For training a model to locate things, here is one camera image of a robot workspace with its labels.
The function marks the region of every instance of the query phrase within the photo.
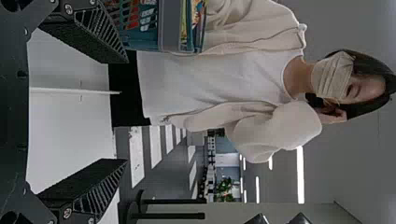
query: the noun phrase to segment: face mask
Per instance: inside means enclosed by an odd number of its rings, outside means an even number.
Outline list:
[[[340,51],[315,64],[311,82],[317,97],[334,100],[344,98],[353,62],[353,57]]]

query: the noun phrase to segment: hand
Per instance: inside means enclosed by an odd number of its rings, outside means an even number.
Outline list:
[[[342,109],[335,108],[334,113],[331,115],[325,114],[328,113],[326,108],[316,108],[315,110],[322,124],[344,123],[347,121],[347,112]]]

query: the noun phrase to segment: black skirt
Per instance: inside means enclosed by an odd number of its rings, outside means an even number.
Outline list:
[[[128,57],[129,63],[108,65],[110,90],[121,91],[120,95],[110,96],[113,128],[150,125],[143,116],[136,52],[128,51]]]

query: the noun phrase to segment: shopping basket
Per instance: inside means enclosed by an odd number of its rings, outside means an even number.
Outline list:
[[[205,0],[103,0],[126,49],[196,54],[205,36]]]

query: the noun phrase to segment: white sweatshirt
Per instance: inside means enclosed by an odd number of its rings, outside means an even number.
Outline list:
[[[270,0],[208,0],[205,55],[256,50],[304,49],[306,26],[286,7]],[[293,150],[321,133],[318,114],[306,102],[228,102],[170,115],[172,123],[191,132],[225,128],[247,161],[268,161],[280,149]]]

